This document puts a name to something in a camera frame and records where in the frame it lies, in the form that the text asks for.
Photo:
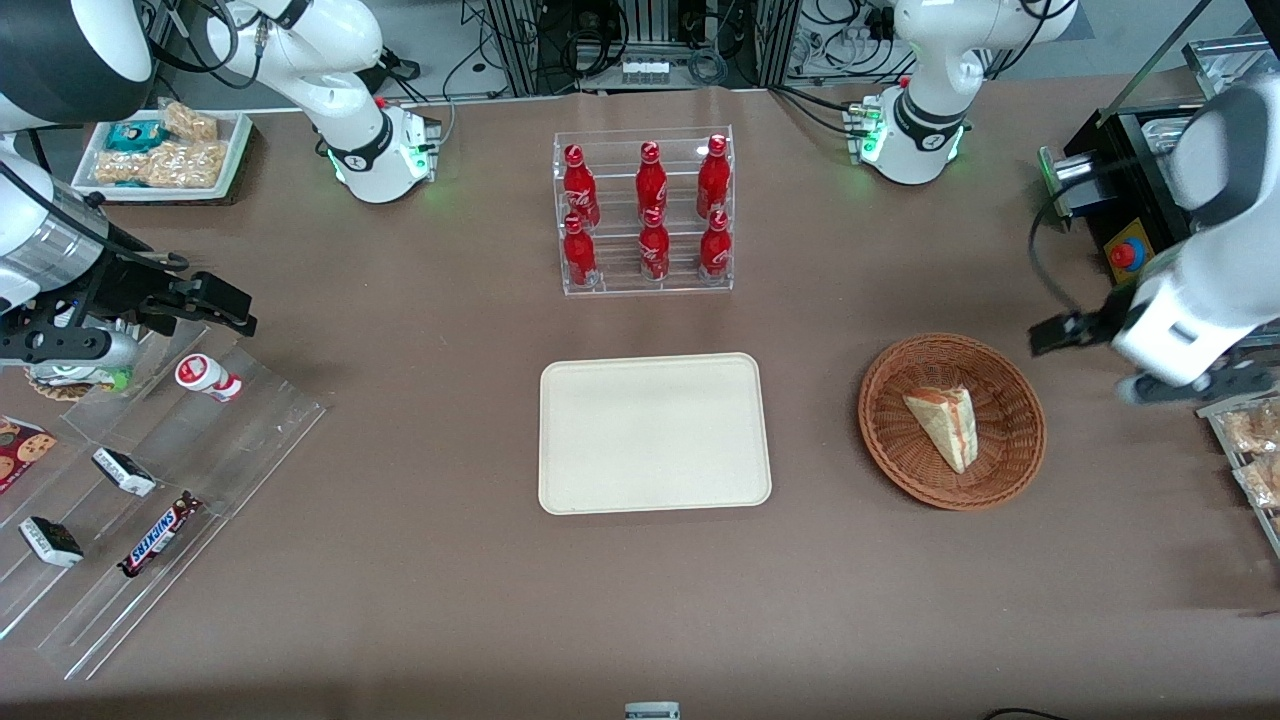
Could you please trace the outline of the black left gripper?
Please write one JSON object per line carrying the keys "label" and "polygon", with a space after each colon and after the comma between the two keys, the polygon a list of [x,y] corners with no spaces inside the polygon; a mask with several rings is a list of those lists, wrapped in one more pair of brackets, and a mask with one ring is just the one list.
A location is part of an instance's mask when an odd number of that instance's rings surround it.
{"label": "black left gripper", "polygon": [[1076,346],[1110,345],[1124,329],[1132,306],[1132,300],[1105,300],[1094,311],[1051,316],[1029,329],[1029,352],[1042,357]]}

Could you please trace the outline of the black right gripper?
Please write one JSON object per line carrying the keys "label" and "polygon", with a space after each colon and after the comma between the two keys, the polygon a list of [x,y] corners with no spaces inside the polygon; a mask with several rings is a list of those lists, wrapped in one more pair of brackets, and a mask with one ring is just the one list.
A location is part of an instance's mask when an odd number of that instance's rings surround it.
{"label": "black right gripper", "polygon": [[177,319],[224,325],[255,337],[252,299],[210,272],[196,272],[175,252],[142,252],[134,261],[105,251],[82,277],[82,327],[109,328],[118,320],[169,336]]}

